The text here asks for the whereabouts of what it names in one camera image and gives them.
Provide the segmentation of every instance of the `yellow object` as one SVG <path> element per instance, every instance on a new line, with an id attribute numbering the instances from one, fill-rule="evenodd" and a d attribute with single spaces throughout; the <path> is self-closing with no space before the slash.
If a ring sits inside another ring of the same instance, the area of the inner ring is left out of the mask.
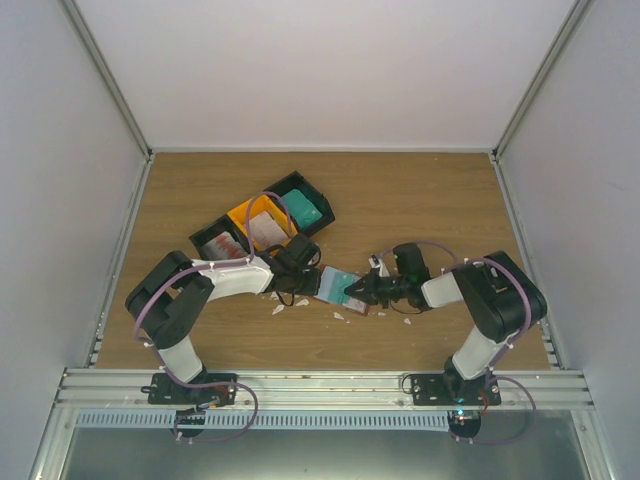
<path id="1" fill-rule="evenodd" d="M 247 221 L 247 209 L 249 208 L 250 201 L 251 200 L 247 200 L 242 205 L 238 205 L 236 208 L 230 210 L 227 213 L 227 215 L 229 215 L 229 218 L 233 220 L 233 223 L 238 226 L 238 228 L 242 231 L 242 233 L 244 233 L 245 236 L 247 236 L 247 227 L 245 226 L 245 222 Z M 251 218 L 261 214 L 262 212 L 267 212 L 269 215 L 271 215 L 271 218 L 276 221 L 280 228 L 289 233 L 289 227 L 287 225 L 287 215 L 282 210 L 280 210 L 280 208 L 278 208 L 273 200 L 271 200 L 267 195 L 260 195 L 253 203 L 253 206 L 251 207 Z M 293 222 L 291 222 L 291 229 L 291 236 L 294 236 L 298 233 Z M 253 240 L 253 244 L 259 250 L 264 250 L 266 248 L 265 245 L 260 245 L 255 241 L 255 239 Z"/>

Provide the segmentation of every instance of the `wooden surface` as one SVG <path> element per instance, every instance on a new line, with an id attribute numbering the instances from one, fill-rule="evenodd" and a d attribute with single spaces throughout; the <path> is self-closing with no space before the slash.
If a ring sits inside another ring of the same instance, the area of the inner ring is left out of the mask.
<path id="1" fill-rule="evenodd" d="M 364 273 L 373 252 L 417 239 L 461 257 L 498 249 L 519 261 L 486 155 L 397 153 L 160 154 L 156 156 L 122 270 L 98 367 L 156 367 L 131 337 L 127 294 L 172 250 L 197 258 L 189 235 L 293 170 L 329 199 L 336 221 L 314 236 L 323 263 Z M 423 250 L 432 272 L 450 263 Z M 272 315 L 268 295 L 207 304 L 193 331 L 196 351 L 215 368 L 441 369 L 473 324 L 463 304 L 421 315 L 378 307 L 369 316 L 311 300 Z M 334 318 L 340 313 L 345 320 Z M 408 318 L 411 324 L 405 323 Z M 535 327 L 499 365 L 546 369 Z"/>

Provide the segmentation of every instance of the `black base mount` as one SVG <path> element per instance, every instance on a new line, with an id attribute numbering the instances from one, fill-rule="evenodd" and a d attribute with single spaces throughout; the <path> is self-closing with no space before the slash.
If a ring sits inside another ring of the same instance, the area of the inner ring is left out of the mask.
<path id="1" fill-rule="evenodd" d="M 445 382 L 442 373 L 413 374 L 405 378 L 403 388 L 410 388 L 413 396 L 413 404 L 420 406 L 483 406 L 500 405 L 502 399 L 500 392 L 492 391 L 491 385 L 487 385 L 483 376 L 474 380 L 465 380 L 465 388 L 457 397 L 451 395 L 451 389 Z"/>
<path id="2" fill-rule="evenodd" d="M 233 373 L 207 373 L 198 376 L 198 383 L 237 382 Z M 176 385 L 166 373 L 156 373 L 151 377 L 151 385 L 141 388 L 149 394 L 149 405 L 203 405 L 211 403 L 216 407 L 233 405 L 236 390 L 228 386 L 216 388 L 186 388 Z"/>

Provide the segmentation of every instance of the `small box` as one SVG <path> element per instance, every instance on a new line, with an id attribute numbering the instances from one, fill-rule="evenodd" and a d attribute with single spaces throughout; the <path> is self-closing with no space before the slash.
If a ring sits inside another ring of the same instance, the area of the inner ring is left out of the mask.
<path id="1" fill-rule="evenodd" d="M 247 237 L 228 215 L 223 215 L 215 222 L 206 226 L 202 230 L 197 231 L 189 237 L 189 240 L 191 240 L 193 246 L 196 247 L 200 258 L 203 260 L 215 260 L 207 253 L 205 245 L 223 232 L 230 233 L 233 239 L 242 246 L 245 252 L 249 252 L 249 241 L 247 240 Z"/>
<path id="2" fill-rule="evenodd" d="M 314 233 L 319 232 L 324 227 L 329 225 L 331 222 L 335 220 L 335 215 L 333 214 L 333 210 L 331 210 L 331 206 L 327 199 L 322 195 L 318 190 L 316 190 L 313 185 L 311 185 L 300 173 L 294 171 L 284 177 L 282 180 L 274 183 L 268 188 L 265 188 L 264 191 L 273 192 L 280 197 L 286 195 L 292 190 L 298 190 L 302 193 L 313 205 L 318 209 L 318 211 L 322 214 L 320 218 L 314 221 L 312 224 L 308 225 L 305 228 L 300 228 L 300 226 L 296 223 L 295 218 L 291 218 L 293 224 L 293 230 L 295 233 L 304 233 L 307 237 L 311 237 Z M 288 233 L 287 228 L 287 216 L 284 213 L 284 207 L 275 199 L 271 199 L 270 197 L 263 195 L 258 200 L 256 200 L 252 212 L 251 217 L 253 218 L 255 215 L 258 215 L 260 212 L 267 211 L 271 217 L 278 223 L 278 225 Z M 229 232 L 231 236 L 242 245 L 247 252 L 249 252 L 249 241 L 246 236 L 246 214 L 247 208 L 249 207 L 249 201 L 251 199 L 244 202 L 242 205 L 234 208 L 230 212 L 227 212 L 227 215 L 220 217 L 215 222 L 211 223 L 207 227 L 199 230 L 189 237 L 191 243 L 196 247 L 200 258 L 203 260 L 214 260 L 209 258 L 207 252 L 203 250 L 203 247 L 210 242 L 213 238 L 220 235 L 222 232 Z M 254 242 L 254 245 L 260 250 L 261 246 Z"/>
<path id="3" fill-rule="evenodd" d="M 247 237 L 247 209 L 249 208 L 249 203 L 251 200 L 247 200 L 242 205 L 238 205 L 236 208 L 229 211 L 228 215 L 231 220 L 236 224 L 236 226 L 242 231 L 245 238 Z M 276 223 L 284 230 L 285 233 L 289 233 L 289 226 L 287 222 L 287 215 L 284 211 L 278 207 L 271 198 L 267 195 L 260 195 L 256 201 L 253 203 L 251 207 L 251 216 L 250 218 L 255 217 L 256 215 L 261 214 L 262 212 L 267 212 L 271 218 L 273 218 Z M 295 223 L 291 222 L 291 236 L 295 236 L 298 233 L 298 229 L 296 228 Z M 253 244 L 259 250 L 264 250 L 267 248 L 267 245 L 260 245 L 255 239 L 253 240 Z"/>
<path id="4" fill-rule="evenodd" d="M 331 209 L 331 205 L 329 205 L 329 201 L 322 195 L 318 190 L 316 190 L 313 185 L 311 185 L 300 173 L 294 171 L 290 173 L 282 180 L 274 183 L 270 187 L 265 189 L 267 192 L 273 192 L 280 197 L 283 197 L 287 193 L 292 190 L 299 190 L 313 205 L 318 209 L 318 211 L 322 214 L 322 216 L 316 220 L 314 223 L 305 228 L 300 228 L 300 226 L 296 223 L 296 228 L 300 233 L 304 233 L 307 237 L 311 237 L 314 233 L 318 233 L 324 227 L 333 222 L 336 217 L 333 214 L 333 210 Z M 274 202 L 278 204 L 278 206 L 284 210 L 284 208 L 280 205 L 280 202 L 274 199 Z"/>

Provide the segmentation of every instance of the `green sponge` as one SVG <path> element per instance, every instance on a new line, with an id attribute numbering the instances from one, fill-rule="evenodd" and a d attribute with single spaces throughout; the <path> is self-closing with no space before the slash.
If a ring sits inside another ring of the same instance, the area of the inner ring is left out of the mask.
<path id="1" fill-rule="evenodd" d="M 284 194 L 282 201 L 287 205 L 289 213 L 291 213 L 300 228 L 307 228 L 322 218 L 322 213 L 298 189 L 293 189 Z"/>

